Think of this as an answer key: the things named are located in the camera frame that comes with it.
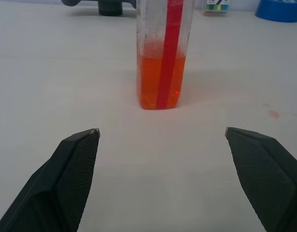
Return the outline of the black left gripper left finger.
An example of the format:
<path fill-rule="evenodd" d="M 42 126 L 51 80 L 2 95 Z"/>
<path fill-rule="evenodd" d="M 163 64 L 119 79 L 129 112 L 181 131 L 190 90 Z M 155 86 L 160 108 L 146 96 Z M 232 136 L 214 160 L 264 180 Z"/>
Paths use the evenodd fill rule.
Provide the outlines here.
<path fill-rule="evenodd" d="M 99 129 L 62 140 L 0 220 L 0 232 L 76 232 L 91 189 Z"/>

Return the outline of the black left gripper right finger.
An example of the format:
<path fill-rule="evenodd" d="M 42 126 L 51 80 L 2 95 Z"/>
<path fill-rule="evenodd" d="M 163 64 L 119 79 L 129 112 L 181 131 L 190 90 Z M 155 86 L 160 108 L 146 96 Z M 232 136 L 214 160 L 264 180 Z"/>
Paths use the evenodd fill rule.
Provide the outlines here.
<path fill-rule="evenodd" d="M 274 138 L 228 127 L 241 187 L 268 232 L 297 232 L 297 160 Z"/>

